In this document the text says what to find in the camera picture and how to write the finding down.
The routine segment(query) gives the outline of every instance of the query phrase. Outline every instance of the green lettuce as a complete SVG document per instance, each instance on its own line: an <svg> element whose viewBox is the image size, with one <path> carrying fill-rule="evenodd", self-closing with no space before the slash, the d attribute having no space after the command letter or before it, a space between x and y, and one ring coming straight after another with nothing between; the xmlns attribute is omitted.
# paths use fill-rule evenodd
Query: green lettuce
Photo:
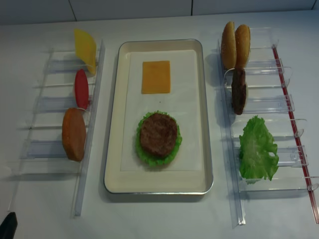
<svg viewBox="0 0 319 239"><path fill-rule="evenodd" d="M159 113L159 114L164 114L164 115L168 115L170 116L168 113L165 113L165 112L160 112L160 111L156 111L156 112L152 112L152 113L147 113L143 119L139 122L139 126L137 128L137 133L136 133L136 140L135 140L135 149L136 149L136 153L138 154L139 158L147 163L149 166L151 167L155 167L155 166L161 166L161 165L165 165L165 164L169 164L171 163L175 156L177 155L177 152L178 152L178 149L179 149L179 146L181 145L181 142L182 142L182 137L180 136L180 132L179 132L179 126L178 124L177 125L177 138L176 138L176 143L175 143L175 147L174 149L172 150L172 152L166 156L166 157L156 157L156 156L153 156L147 152L145 152L143 149L142 149L142 146L141 146L141 142L140 142L140 133L141 133L141 127L142 127L142 124L144 122L145 119L147 119L148 117L150 117L151 115L155 114L155 113Z"/></svg>
<svg viewBox="0 0 319 239"><path fill-rule="evenodd" d="M263 118L254 116L247 122L240 139L240 174L246 179L269 178L278 169L277 145Z"/></svg>

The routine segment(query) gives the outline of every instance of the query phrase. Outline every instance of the red edge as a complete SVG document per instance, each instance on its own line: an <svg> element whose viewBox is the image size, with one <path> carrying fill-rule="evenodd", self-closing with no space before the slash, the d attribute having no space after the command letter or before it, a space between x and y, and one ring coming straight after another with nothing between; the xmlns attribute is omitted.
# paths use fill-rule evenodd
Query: red edge
<svg viewBox="0 0 319 239"><path fill-rule="evenodd" d="M282 65L281 65L281 63L279 61L279 56L278 56L278 53L277 53L276 46L273 45L272 49L273 49L274 57L277 60L277 63L276 63L277 66L278 67L282 67ZM287 96L288 95L288 91L287 91L287 87L286 87L286 84L285 84L284 75L283 75L281 69L279 70L279 77L280 77L280 82L282 84L284 95ZM287 98L287 100L288 100L287 101L287 105L290 106L291 105L290 99ZM291 125L293 127L294 135L296 135L296 133L298 132L298 129L297 129L297 124L296 124L296 122L294 120L295 119L294 113L293 112L289 112L289 117L291 119ZM297 146L302 146L299 136L296 137L295 139L296 139ZM303 152L303 148L301 147L300 158L302 160L305 160L303 155L305 155L305 154ZM303 166L303 172L304 172L304 176L305 177L310 177L307 165ZM311 179L310 178L306 178L306 184L307 184L308 188L311 188L312 184L311 184ZM317 203L316 203L316 199L315 199L315 194L314 194L314 192L312 190L308 190L308 193L309 193L309 197L310 197L311 206L313 208L315 221L316 221L317 224L319 224L319 212L318 212L318 209L317 209Z"/></svg>

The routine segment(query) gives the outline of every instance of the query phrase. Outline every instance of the tomato slice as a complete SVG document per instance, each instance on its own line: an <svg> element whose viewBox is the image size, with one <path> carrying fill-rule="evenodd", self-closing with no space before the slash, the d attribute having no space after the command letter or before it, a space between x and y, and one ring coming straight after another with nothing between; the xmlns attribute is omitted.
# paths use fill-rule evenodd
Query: tomato slice
<svg viewBox="0 0 319 239"><path fill-rule="evenodd" d="M89 84L83 69L76 73L74 94L77 106L86 110L89 105Z"/></svg>

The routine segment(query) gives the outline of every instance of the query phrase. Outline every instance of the white tray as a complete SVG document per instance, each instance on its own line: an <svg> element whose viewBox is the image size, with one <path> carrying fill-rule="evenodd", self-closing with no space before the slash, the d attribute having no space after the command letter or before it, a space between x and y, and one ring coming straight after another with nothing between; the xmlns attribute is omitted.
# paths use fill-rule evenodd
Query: white tray
<svg viewBox="0 0 319 239"><path fill-rule="evenodd" d="M145 61L170 61L171 92L142 94ZM202 46L197 40L126 42L119 50L104 183L111 193L205 194L213 183ZM174 161L149 168L135 152L148 112L168 112L183 138Z"/></svg>

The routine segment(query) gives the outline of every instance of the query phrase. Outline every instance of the beef patty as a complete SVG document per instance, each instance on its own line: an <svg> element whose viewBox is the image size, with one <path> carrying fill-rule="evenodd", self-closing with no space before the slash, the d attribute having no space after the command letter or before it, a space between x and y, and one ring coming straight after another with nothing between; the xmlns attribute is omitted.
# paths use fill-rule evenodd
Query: beef patty
<svg viewBox="0 0 319 239"><path fill-rule="evenodd" d="M175 147L176 122L167 115L155 113L144 120L141 127L142 149L151 155L165 157Z"/></svg>
<svg viewBox="0 0 319 239"><path fill-rule="evenodd" d="M233 82L231 83L232 106L237 115L241 115L246 104L246 82L245 70L243 68L236 68L233 73Z"/></svg>

